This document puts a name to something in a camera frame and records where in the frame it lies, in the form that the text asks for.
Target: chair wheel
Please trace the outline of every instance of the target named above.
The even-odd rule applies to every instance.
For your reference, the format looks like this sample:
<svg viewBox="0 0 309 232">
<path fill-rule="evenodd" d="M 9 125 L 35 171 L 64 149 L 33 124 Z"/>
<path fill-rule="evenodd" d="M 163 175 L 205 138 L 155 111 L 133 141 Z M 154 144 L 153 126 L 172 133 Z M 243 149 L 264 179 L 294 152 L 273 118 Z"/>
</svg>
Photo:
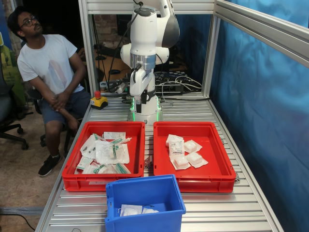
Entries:
<svg viewBox="0 0 309 232">
<path fill-rule="evenodd" d="M 41 147 L 45 147 L 46 146 L 46 142 L 45 141 L 41 141 L 40 144 L 41 144 Z"/>
<path fill-rule="evenodd" d="M 18 128 L 18 129 L 17 129 L 17 133 L 18 133 L 18 134 L 22 134 L 22 133 L 24 133 L 24 129 L 22 129 L 22 128 Z"/>
<path fill-rule="evenodd" d="M 23 149 L 23 150 L 28 150 L 28 148 L 29 148 L 29 145 L 28 145 L 28 144 L 23 144 L 23 146 L 22 146 L 22 149 Z"/>
</svg>

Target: red button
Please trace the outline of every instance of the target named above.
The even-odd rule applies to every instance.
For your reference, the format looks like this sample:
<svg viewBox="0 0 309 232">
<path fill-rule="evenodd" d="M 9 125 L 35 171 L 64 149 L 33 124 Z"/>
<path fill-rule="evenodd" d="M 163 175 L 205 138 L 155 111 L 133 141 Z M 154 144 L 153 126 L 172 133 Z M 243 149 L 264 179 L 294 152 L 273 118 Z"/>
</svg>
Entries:
<svg viewBox="0 0 309 232">
<path fill-rule="evenodd" d="M 95 98 L 100 99 L 101 98 L 101 92 L 100 91 L 95 91 Z"/>
</svg>

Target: seated man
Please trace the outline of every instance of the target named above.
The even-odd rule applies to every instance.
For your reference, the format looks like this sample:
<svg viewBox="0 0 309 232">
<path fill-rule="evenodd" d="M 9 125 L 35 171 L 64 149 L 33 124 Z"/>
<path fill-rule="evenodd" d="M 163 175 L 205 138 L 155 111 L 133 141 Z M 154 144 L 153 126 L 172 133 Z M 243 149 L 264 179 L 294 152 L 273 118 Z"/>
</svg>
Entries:
<svg viewBox="0 0 309 232">
<path fill-rule="evenodd" d="M 70 112 L 83 117 L 89 105 L 90 94 L 80 85 L 86 69 L 77 48 L 62 35 L 42 35 L 42 26 L 24 7 L 18 6 L 9 16 L 8 27 L 27 41 L 20 51 L 18 68 L 23 80 L 43 96 L 41 109 L 50 156 L 39 176 L 47 176 L 60 161 L 63 124 L 67 122 L 71 130 L 78 130 L 79 122 Z"/>
</svg>

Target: man's hand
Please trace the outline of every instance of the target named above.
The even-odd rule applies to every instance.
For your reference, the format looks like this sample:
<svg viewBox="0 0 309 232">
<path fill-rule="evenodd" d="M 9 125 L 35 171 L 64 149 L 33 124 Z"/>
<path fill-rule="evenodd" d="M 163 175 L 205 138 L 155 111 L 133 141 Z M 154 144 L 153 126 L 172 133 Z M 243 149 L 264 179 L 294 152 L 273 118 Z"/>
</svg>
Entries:
<svg viewBox="0 0 309 232">
<path fill-rule="evenodd" d="M 69 129 L 73 131 L 75 134 L 77 133 L 79 125 L 80 125 L 79 121 L 75 118 L 71 118 L 68 120 Z"/>
<path fill-rule="evenodd" d="M 53 109 L 56 110 L 56 111 L 59 111 L 60 109 L 65 108 L 66 104 L 69 100 L 69 97 L 70 97 L 70 95 L 66 91 L 56 95 L 53 98 L 53 100 L 55 101 L 55 104 L 52 105 Z"/>
</svg>

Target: black office chair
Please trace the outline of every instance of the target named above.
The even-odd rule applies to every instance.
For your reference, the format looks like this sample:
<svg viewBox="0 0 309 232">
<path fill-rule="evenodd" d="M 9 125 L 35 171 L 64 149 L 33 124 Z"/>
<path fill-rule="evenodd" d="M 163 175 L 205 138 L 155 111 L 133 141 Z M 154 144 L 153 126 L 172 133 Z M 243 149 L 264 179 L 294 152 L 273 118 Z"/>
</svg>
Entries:
<svg viewBox="0 0 309 232">
<path fill-rule="evenodd" d="M 4 120 L 11 114 L 14 106 L 16 106 L 12 96 L 12 87 L 13 86 L 8 86 L 4 81 L 0 56 L 0 123 L 4 123 Z M 4 125 L 0 126 L 0 138 L 20 141 L 23 143 L 23 150 L 27 150 L 29 146 L 25 139 L 6 133 L 7 131 L 15 128 L 18 128 L 18 134 L 22 134 L 24 132 L 20 124 L 11 125 L 11 123 L 12 122 L 7 124 L 4 123 Z"/>
<path fill-rule="evenodd" d="M 33 99 L 33 103 L 34 103 L 34 107 L 35 107 L 36 112 L 38 112 L 38 114 L 41 115 L 42 112 L 41 112 L 38 101 L 42 100 L 42 95 L 36 89 L 31 89 L 27 93 Z M 82 118 L 79 118 L 76 114 L 74 114 L 73 112 L 71 112 L 70 114 L 74 118 L 76 118 L 80 123 L 83 120 Z M 72 135 L 72 131 L 69 129 L 69 127 L 67 125 L 64 126 L 63 131 L 67 131 L 66 140 L 64 142 L 64 157 L 66 158 L 67 155 L 68 155 L 68 146 L 69 146 L 70 138 L 71 138 L 71 135 Z M 46 134 L 44 134 L 40 137 L 41 147 L 46 146 L 45 138 L 46 138 Z"/>
</svg>

